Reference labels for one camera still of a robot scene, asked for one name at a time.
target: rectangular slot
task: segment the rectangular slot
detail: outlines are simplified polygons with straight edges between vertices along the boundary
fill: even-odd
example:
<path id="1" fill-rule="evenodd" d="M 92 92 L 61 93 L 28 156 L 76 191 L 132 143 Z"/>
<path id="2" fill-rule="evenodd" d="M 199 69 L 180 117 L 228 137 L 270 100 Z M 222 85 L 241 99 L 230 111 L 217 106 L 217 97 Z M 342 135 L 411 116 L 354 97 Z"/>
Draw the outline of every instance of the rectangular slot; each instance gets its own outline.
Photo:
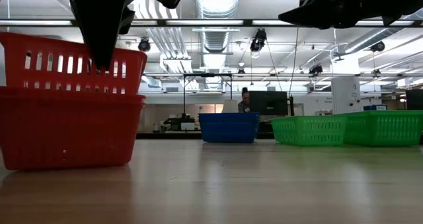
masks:
<path id="1" fill-rule="evenodd" d="M 80 74 L 82 73 L 82 58 L 78 58 L 78 70 L 77 73 Z"/>
<path id="2" fill-rule="evenodd" d="M 27 52 L 25 56 L 25 69 L 31 68 L 31 52 Z"/>
<path id="3" fill-rule="evenodd" d="M 73 56 L 69 56 L 69 59 L 67 59 L 67 73 L 72 74 L 73 69 Z"/>
<path id="4" fill-rule="evenodd" d="M 90 59 L 89 61 L 88 61 L 88 73 L 90 73 L 91 72 L 91 67 L 93 66 L 93 60 L 92 59 Z"/>
<path id="5" fill-rule="evenodd" d="M 113 78 L 117 78 L 118 77 L 118 62 L 115 61 L 113 63 Z"/>
<path id="6" fill-rule="evenodd" d="M 53 54 L 48 54 L 48 60 L 47 60 L 47 71 L 53 70 Z"/>
<path id="7" fill-rule="evenodd" d="M 35 69 L 40 71 L 41 70 L 41 63 L 42 63 L 42 52 L 38 52 L 37 55 L 37 63 Z"/>
<path id="8" fill-rule="evenodd" d="M 61 73 L 63 71 L 63 56 L 59 56 L 58 60 L 58 72 Z"/>
<path id="9" fill-rule="evenodd" d="M 126 62 L 122 63 L 122 78 L 126 78 Z"/>

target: ceiling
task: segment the ceiling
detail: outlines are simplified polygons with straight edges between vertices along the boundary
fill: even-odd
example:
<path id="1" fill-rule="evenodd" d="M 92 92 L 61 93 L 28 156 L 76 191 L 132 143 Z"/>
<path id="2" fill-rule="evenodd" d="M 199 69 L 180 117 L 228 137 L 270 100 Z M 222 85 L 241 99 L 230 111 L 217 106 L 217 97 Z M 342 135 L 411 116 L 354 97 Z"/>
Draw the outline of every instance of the ceiling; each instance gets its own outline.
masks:
<path id="1" fill-rule="evenodd" d="M 236 17 L 238 19 L 276 19 L 278 14 L 293 9 L 298 4 L 299 0 L 239 0 Z M 195 0 L 182 0 L 176 11 L 181 19 L 196 18 Z M 71 14 L 68 0 L 1 0 L 0 18 L 72 19 L 73 15 Z M 239 68 L 239 62 L 242 61 L 245 63 L 244 68 L 246 73 L 251 73 L 251 68 L 253 73 L 270 73 L 274 71 L 275 67 L 278 71 L 284 73 L 292 73 L 292 71 L 300 73 L 299 68 L 302 68 L 303 65 L 326 47 L 335 43 L 340 45 L 347 44 L 373 30 L 372 28 L 349 28 L 335 31 L 334 29 L 319 30 L 314 28 L 275 27 L 265 29 L 268 36 L 268 46 L 262 49 L 260 57 L 256 59 L 250 56 L 249 43 L 257 28 L 240 28 L 238 32 L 232 32 L 229 42 L 229 52 L 233 53 L 233 55 L 227 56 L 225 70 L 222 72 L 236 73 Z M 6 31 L 7 28 L 3 27 L 0 30 Z M 54 36 L 74 42 L 83 41 L 79 29 L 71 27 L 9 28 L 9 31 Z M 399 61 L 407 56 L 421 52 L 423 39 L 419 39 L 418 37 L 422 34 L 419 28 L 407 28 L 400 31 L 383 41 L 387 48 L 380 54 L 376 53 L 375 59 L 373 59 L 373 54 L 369 51 L 358 52 L 355 56 L 359 59 L 360 71 L 372 71 L 375 67 L 392 61 Z M 192 68 L 194 70 L 200 68 L 202 66 L 202 56 L 199 53 L 202 52 L 202 47 L 198 33 L 193 32 L 192 28 L 182 28 L 182 35 L 188 54 L 192 58 Z M 120 37 L 118 46 L 136 50 L 142 36 L 148 36 L 145 28 L 131 28 L 127 35 Z M 152 43 L 152 49 L 147 55 L 148 64 L 146 72 L 162 73 L 159 67 L 161 54 L 154 43 Z M 319 63 L 323 65 L 325 73 L 331 72 L 331 61 L 329 57 L 321 60 Z M 386 73 L 399 73 L 404 70 L 421 73 L 422 70 L 420 67 L 423 67 L 423 57 L 412 63 L 393 67 L 387 70 Z M 259 81 L 264 79 L 261 77 L 254 78 L 254 80 Z M 302 78 L 297 80 L 307 81 L 309 79 Z M 372 78 L 363 78 L 362 80 L 371 81 Z M 391 86 L 395 81 L 395 78 L 384 79 L 378 81 L 378 85 Z"/>

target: ceiling light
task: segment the ceiling light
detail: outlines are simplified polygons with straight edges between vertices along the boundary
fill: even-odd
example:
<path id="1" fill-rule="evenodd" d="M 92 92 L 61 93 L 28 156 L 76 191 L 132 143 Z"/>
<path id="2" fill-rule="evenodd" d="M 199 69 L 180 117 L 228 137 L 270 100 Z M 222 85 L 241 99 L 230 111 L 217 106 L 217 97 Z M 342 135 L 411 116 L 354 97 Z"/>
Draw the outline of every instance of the ceiling light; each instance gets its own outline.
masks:
<path id="1" fill-rule="evenodd" d="M 279 20 L 253 20 L 252 24 L 255 26 L 288 26 L 292 25 L 288 22 L 282 22 Z"/>
<path id="2" fill-rule="evenodd" d="M 391 26 L 410 26 L 413 24 L 412 20 L 398 20 L 393 22 Z M 357 22 L 356 26 L 383 26 L 382 20 L 360 20 Z"/>
<path id="3" fill-rule="evenodd" d="M 181 73 L 144 73 L 145 76 L 150 77 L 182 77 L 184 74 Z"/>
<path id="4" fill-rule="evenodd" d="M 72 26 L 70 20 L 0 20 L 0 26 Z"/>
<path id="5" fill-rule="evenodd" d="M 169 26 L 182 26 L 182 25 L 242 25 L 243 20 L 168 20 Z"/>
<path id="6" fill-rule="evenodd" d="M 133 20 L 131 23 L 132 26 L 156 26 L 156 20 Z"/>
<path id="7" fill-rule="evenodd" d="M 193 32 L 239 32 L 237 28 L 193 28 Z"/>

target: red basket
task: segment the red basket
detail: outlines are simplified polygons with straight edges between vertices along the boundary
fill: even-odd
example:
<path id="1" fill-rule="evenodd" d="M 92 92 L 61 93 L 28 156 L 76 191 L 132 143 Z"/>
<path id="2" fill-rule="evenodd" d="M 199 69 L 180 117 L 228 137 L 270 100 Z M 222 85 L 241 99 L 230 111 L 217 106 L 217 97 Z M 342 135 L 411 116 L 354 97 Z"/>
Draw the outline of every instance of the red basket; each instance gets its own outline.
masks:
<path id="1" fill-rule="evenodd" d="M 84 44 L 0 33 L 8 87 L 136 94 L 147 56 L 114 50 L 109 71 L 98 70 Z"/>
<path id="2" fill-rule="evenodd" d="M 105 167 L 131 160 L 144 96 L 0 87 L 9 170 Z"/>

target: camera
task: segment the camera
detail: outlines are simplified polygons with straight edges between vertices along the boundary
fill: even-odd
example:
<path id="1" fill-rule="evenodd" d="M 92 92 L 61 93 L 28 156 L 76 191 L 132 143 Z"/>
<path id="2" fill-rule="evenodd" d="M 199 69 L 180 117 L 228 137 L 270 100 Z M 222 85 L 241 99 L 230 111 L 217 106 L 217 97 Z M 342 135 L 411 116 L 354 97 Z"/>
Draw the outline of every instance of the camera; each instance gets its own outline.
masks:
<path id="1" fill-rule="evenodd" d="M 138 49 L 141 52 L 149 52 L 151 49 L 150 42 L 148 38 L 141 38 L 141 42 L 138 44 Z"/>

